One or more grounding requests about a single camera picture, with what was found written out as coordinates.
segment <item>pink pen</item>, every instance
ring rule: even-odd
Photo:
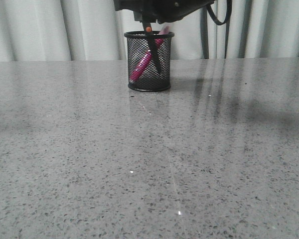
[[[168,33],[169,33],[169,26],[166,26],[158,34],[165,35]],[[160,46],[163,44],[163,42],[164,39],[155,39],[156,47],[159,49]],[[131,73],[130,82],[134,83],[139,80],[140,76],[143,74],[144,70],[149,65],[151,59],[152,59],[152,55],[150,53],[150,50],[148,50],[145,56],[140,60],[140,62],[137,64],[137,66]]]

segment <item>speckled countertop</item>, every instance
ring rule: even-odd
[[[0,63],[0,239],[298,239],[299,58]]]

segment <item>table surface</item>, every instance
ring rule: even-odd
[[[0,63],[0,239],[299,238],[299,58]]]

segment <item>curtain fold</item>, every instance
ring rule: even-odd
[[[212,8],[222,21],[226,0]],[[206,10],[173,23],[171,58],[299,56],[299,0],[233,0],[232,9],[223,26]],[[142,25],[113,0],[0,0],[0,61],[126,59],[132,30]]]

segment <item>black mesh pen holder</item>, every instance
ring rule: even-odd
[[[154,35],[145,35],[143,31],[131,31],[124,36],[128,45],[128,87],[136,91],[169,89],[170,45],[174,33],[158,35],[154,31]]]

